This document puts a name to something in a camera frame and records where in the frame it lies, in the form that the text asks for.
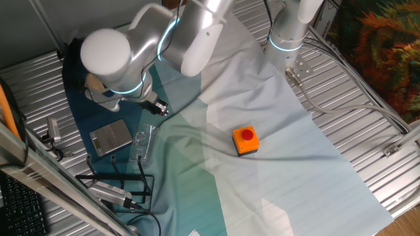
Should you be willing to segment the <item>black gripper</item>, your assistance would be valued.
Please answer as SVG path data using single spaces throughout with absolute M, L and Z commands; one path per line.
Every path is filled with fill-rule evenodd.
M 159 101 L 159 99 L 154 102 L 145 100 L 144 102 L 141 102 L 139 106 L 150 113 L 158 113 L 160 116 L 168 115 L 167 103 Z

